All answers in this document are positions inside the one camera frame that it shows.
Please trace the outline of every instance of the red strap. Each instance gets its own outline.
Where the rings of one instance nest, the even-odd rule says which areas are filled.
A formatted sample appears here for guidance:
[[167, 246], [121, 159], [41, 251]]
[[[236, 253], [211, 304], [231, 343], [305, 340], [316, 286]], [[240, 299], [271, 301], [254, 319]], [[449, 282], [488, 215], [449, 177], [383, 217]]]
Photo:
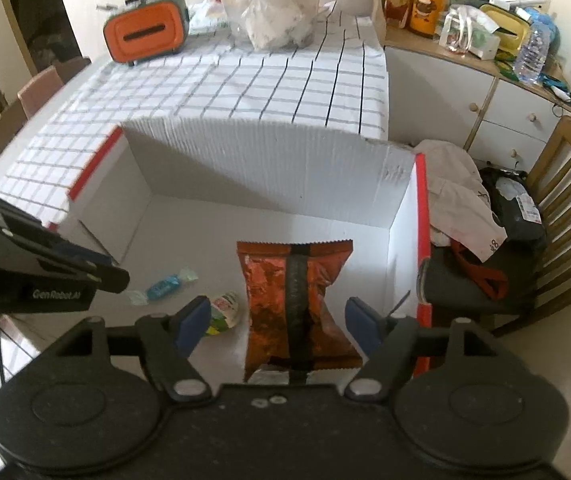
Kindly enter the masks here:
[[467, 248], [456, 240], [451, 243], [454, 257], [465, 273], [472, 281], [481, 287], [481, 290], [491, 300], [502, 300], [507, 295], [508, 281], [505, 272], [499, 269], [491, 269], [480, 265], [471, 264], [465, 259], [464, 253]]

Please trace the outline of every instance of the plastic water bottle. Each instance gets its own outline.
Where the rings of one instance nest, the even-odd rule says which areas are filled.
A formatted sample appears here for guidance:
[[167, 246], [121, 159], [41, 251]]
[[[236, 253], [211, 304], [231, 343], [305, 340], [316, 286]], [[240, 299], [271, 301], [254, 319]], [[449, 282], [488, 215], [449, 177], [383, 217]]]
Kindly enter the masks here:
[[534, 22], [527, 39], [523, 42], [517, 61], [515, 74], [522, 83], [533, 85], [539, 81], [545, 60], [550, 49], [552, 31], [541, 22]]

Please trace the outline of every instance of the dark doorway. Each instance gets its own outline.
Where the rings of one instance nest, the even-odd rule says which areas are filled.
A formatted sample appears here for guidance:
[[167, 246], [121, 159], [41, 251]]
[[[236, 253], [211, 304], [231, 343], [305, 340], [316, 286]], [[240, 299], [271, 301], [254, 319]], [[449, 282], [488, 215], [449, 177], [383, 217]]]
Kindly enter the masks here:
[[80, 56], [63, 0], [10, 0], [30, 56], [41, 72]]

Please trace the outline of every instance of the wooden cabinet top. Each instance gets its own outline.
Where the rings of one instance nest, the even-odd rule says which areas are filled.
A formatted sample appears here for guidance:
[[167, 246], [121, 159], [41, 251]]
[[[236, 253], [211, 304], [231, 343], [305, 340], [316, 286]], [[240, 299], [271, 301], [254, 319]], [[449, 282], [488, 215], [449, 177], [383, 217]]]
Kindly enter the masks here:
[[[399, 30], [398, 28], [388, 27], [385, 35], [385, 46], [391, 46], [394, 48], [400, 48], [402, 50], [408, 50], [411, 52], [416, 52], [418, 54], [425, 54], [427, 56], [437, 57], [446, 61], [450, 61], [459, 65], [472, 68], [474, 70], [479, 70], [480, 72], [485, 72], [493, 77], [497, 77], [503, 81], [512, 83], [515, 86], [519, 86], [528, 92], [547, 99], [548, 101], [555, 103], [571, 113], [571, 106], [566, 105], [559, 99], [557, 99], [549, 90], [542, 86], [529, 86], [524, 85], [519, 82], [512, 81], [507, 77], [503, 76], [499, 71], [498, 67], [493, 61], [482, 61], [474, 54], [465, 54], [461, 56], [460, 54], [455, 54], [449, 50], [440, 46], [437, 42], [418, 36], [409, 30]], [[559, 71], [558, 73], [552, 74], [555, 78], [565, 81], [563, 74]]]

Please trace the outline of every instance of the orange snack bag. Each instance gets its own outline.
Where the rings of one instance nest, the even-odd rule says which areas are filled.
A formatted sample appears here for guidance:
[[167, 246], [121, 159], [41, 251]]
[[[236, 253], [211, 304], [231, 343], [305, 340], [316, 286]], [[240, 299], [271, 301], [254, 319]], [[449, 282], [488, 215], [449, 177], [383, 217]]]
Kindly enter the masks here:
[[264, 364], [291, 370], [358, 368], [361, 356], [336, 325], [324, 297], [352, 254], [352, 240], [315, 244], [238, 242], [248, 290], [246, 380]]

